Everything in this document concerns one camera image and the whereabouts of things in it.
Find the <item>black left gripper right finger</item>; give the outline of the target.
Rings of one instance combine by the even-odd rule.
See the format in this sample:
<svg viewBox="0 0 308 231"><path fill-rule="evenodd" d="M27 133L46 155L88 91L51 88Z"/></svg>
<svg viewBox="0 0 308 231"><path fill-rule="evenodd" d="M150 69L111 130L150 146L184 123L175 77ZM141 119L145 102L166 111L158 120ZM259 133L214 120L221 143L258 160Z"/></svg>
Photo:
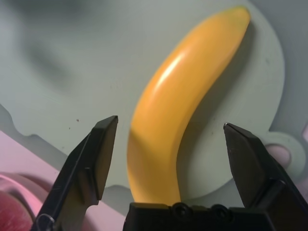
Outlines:
<svg viewBox="0 0 308 231"><path fill-rule="evenodd" d="M283 167L250 131L223 127L233 179L245 208L265 214L274 231L306 231L308 204Z"/></svg>

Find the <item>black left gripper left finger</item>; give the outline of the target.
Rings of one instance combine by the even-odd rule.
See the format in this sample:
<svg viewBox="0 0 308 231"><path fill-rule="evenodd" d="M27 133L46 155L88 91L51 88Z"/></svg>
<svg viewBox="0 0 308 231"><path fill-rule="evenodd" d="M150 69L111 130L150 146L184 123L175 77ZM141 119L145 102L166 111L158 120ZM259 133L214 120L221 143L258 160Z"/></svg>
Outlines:
<svg viewBox="0 0 308 231"><path fill-rule="evenodd" d="M33 231L80 231L97 205L111 164L118 117L96 123L69 154L31 227Z"/></svg>

